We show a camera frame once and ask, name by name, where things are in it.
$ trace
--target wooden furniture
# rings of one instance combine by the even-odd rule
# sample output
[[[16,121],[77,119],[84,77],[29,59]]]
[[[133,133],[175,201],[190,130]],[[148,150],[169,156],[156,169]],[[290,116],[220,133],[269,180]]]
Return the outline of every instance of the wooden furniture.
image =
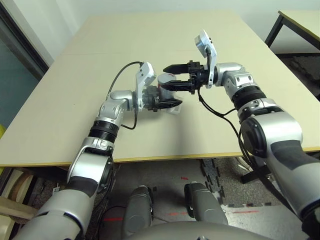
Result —
[[[194,43],[202,29],[216,47],[218,62],[244,65],[264,93],[300,123],[304,150],[320,150],[319,102],[239,16],[225,10],[153,12],[89,18],[1,138],[0,165],[69,165],[117,72],[132,61],[150,62],[158,75],[171,64],[204,64]],[[113,90],[134,90],[137,69],[124,71]],[[204,87],[201,94],[219,112],[234,107],[223,87]],[[241,155],[227,122],[207,111],[196,95],[177,96],[183,100],[179,115],[145,110],[135,130],[119,130],[115,162]],[[236,112],[228,118],[239,128]],[[123,123],[131,126],[133,119],[128,112]]]
[[[320,50],[319,10],[280,10],[278,13],[279,17],[265,40],[268,47],[285,25]]]

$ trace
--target black cable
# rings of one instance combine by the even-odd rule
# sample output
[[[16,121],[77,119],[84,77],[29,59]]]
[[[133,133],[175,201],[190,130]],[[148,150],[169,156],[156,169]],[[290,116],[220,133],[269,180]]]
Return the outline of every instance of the black cable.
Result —
[[[212,107],[210,107],[206,101],[203,99],[203,97],[200,94],[200,89],[197,90],[198,92],[198,97],[199,97],[199,101],[202,103],[202,105],[211,113],[213,113],[214,115],[216,115],[219,118],[224,119],[225,121],[227,121],[230,126],[232,127],[235,135],[238,138],[238,143],[239,143],[239,147],[240,150],[243,154],[243,159],[245,160],[245,162],[252,168],[253,172],[258,176],[258,178],[260,179],[260,181],[262,182],[262,184],[265,186],[265,188],[267,190],[269,190],[284,206],[286,206],[291,212],[294,213],[294,211],[292,210],[291,206],[289,205],[288,201],[285,199],[285,197],[275,188],[275,186],[266,178],[266,176],[261,172],[261,170],[259,169],[259,166],[257,165],[256,161],[254,159],[251,158],[251,156],[249,155],[248,151],[246,150],[244,143],[241,140],[241,129],[239,131],[239,133],[237,132],[235,126],[232,124],[232,122],[225,118],[225,115],[222,113],[219,113],[217,111],[215,111]]]
[[[233,108],[233,109],[231,109],[230,111],[227,111],[225,114],[223,114],[223,116],[227,116],[228,114],[232,113],[232,112],[235,111],[235,110],[236,110],[236,109]]]
[[[110,86],[110,88],[109,88],[109,91],[108,91],[107,96],[109,95],[109,93],[111,93],[112,88],[114,87],[114,85],[115,85],[118,77],[120,76],[120,74],[121,74],[127,67],[129,67],[129,66],[131,66],[131,65],[134,65],[134,64],[139,64],[139,65],[141,66],[141,65],[143,64],[143,62],[141,62],[141,61],[132,61],[132,62],[128,63],[127,65],[125,65],[123,68],[121,68],[121,70],[116,74],[115,78],[113,79],[113,81],[112,81],[112,83],[111,83],[111,86]]]
[[[133,127],[130,127],[130,126],[126,126],[126,125],[123,125],[121,124],[121,127],[124,127],[126,129],[130,129],[130,130],[133,130],[136,128],[137,126],[137,121],[138,121],[138,109],[135,107],[134,108],[134,124],[133,124]]]
[[[127,65],[125,65],[123,68],[121,68],[121,70],[116,74],[115,78],[113,79],[113,81],[112,81],[112,83],[111,83],[111,86],[110,86],[110,88],[109,88],[107,97],[108,97],[108,95],[111,93],[112,88],[114,87],[114,85],[115,85],[118,77],[120,76],[120,74],[121,74],[127,67],[129,67],[129,66],[131,66],[131,65],[134,65],[134,64],[139,64],[139,65],[141,66],[141,65],[143,64],[143,62],[142,62],[142,61],[133,61],[133,62],[130,62],[130,63],[128,63]],[[138,120],[138,111],[137,111],[136,108],[135,108],[135,110],[134,110],[134,124],[133,124],[133,127],[126,126],[126,125],[124,125],[124,124],[121,124],[121,127],[124,127],[124,128],[126,128],[126,129],[130,129],[130,130],[133,130],[133,129],[135,129],[136,126],[137,126],[137,120]]]
[[[110,191],[111,191],[111,189],[112,189],[112,187],[113,187],[113,185],[114,185],[114,183],[115,183],[115,176],[114,176],[114,174],[115,174],[116,171],[115,171],[115,164],[114,164],[113,160],[112,160],[111,164],[112,164],[112,167],[111,167],[110,184],[109,184],[107,190],[105,191],[105,194],[103,195],[103,197],[102,197],[101,200],[99,201],[99,203],[94,206],[93,212],[96,211],[96,210],[99,208],[99,206],[101,205],[101,203],[103,203],[103,202],[106,200],[108,194],[110,193]]]

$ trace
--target wall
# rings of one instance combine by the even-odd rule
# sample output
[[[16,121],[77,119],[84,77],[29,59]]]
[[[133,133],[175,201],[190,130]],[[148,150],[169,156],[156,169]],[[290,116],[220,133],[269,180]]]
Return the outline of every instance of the wall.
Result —
[[[278,10],[320,10],[319,0],[13,0],[13,2],[53,59],[61,53],[87,17],[92,15],[232,9],[262,40],[265,40],[278,17]],[[317,52],[315,47],[286,27],[282,28],[271,49],[275,53]]]

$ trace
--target beige tabletop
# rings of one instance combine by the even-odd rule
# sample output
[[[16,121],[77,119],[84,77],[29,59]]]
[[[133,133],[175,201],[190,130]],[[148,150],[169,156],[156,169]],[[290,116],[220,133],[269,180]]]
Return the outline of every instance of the beige tabletop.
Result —
[[[320,41],[320,10],[280,10],[278,13]]]
[[[301,124],[304,150],[320,150],[319,102],[239,16],[230,11],[159,12],[89,18],[1,138],[0,165],[70,164],[117,72],[132,61],[150,62],[157,74],[189,60],[204,64],[194,43],[202,29],[216,47],[218,62],[244,65],[264,93]],[[134,90],[137,69],[126,70],[114,90]],[[224,88],[201,92],[217,111],[233,108]],[[240,155],[228,123],[208,112],[196,95],[177,96],[183,98],[179,115],[145,110],[135,130],[119,130],[116,162]],[[236,112],[229,119],[239,128]],[[132,112],[124,124],[133,124]]]

